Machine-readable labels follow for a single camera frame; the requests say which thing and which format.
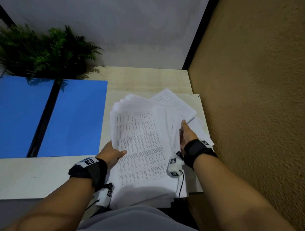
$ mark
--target forearm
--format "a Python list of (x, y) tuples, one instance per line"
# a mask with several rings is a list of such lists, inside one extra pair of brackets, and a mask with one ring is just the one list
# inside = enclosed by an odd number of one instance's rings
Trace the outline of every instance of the forearm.
[(93, 193), (91, 179), (71, 178), (5, 231), (76, 230)]
[(294, 230), (258, 191), (217, 158), (200, 155), (194, 171), (223, 230)]

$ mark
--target green plant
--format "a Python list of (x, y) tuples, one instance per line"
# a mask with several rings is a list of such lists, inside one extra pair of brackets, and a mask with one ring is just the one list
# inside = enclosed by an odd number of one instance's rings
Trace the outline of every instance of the green plant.
[(26, 25), (0, 28), (0, 63), (6, 72), (26, 77), (30, 85), (54, 79), (62, 89), (64, 79), (74, 79), (85, 68), (85, 59), (95, 60), (101, 49), (84, 36), (75, 36), (70, 27), (51, 28), (49, 35), (37, 35)]

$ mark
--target blue board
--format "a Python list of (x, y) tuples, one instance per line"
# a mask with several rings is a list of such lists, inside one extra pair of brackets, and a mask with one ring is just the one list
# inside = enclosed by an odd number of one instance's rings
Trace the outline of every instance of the blue board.
[(0, 79), (0, 158), (27, 156), (52, 85), (29, 86), (17, 76)]
[(68, 80), (59, 92), (38, 157), (96, 155), (107, 81)]

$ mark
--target stack of paper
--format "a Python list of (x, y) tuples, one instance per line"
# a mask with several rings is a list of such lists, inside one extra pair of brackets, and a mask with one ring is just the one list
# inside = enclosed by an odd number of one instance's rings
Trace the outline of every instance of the stack of paper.
[[(182, 120), (188, 121), (196, 114), (169, 89), (150, 99), (128, 94), (114, 104), (110, 112), (112, 145), (120, 151), (127, 150), (127, 154), (110, 172), (109, 182), (115, 186), (112, 209), (179, 195), (182, 177), (172, 178), (167, 165), (170, 157), (180, 150)], [(200, 139), (213, 145), (200, 119), (194, 119), (189, 126)], [(180, 197), (186, 196), (183, 183)]]

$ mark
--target black cable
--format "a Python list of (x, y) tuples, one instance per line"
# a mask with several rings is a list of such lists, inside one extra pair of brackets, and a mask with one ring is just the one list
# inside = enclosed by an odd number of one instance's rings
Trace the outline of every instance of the black cable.
[(93, 202), (88, 208), (86, 208), (86, 210), (85, 211), (87, 211), (87, 209), (89, 209), (92, 205), (94, 205), (96, 202), (99, 202), (99, 200), (97, 200), (97, 201), (95, 201), (95, 202)]
[(183, 181), (184, 181), (184, 174), (183, 174), (183, 171), (179, 170), (180, 172), (182, 172), (182, 184), (181, 184), (181, 188), (180, 188), (180, 192), (179, 192), (179, 197), (180, 198), (180, 193), (181, 193), (181, 189), (182, 189), (182, 186), (183, 186)]

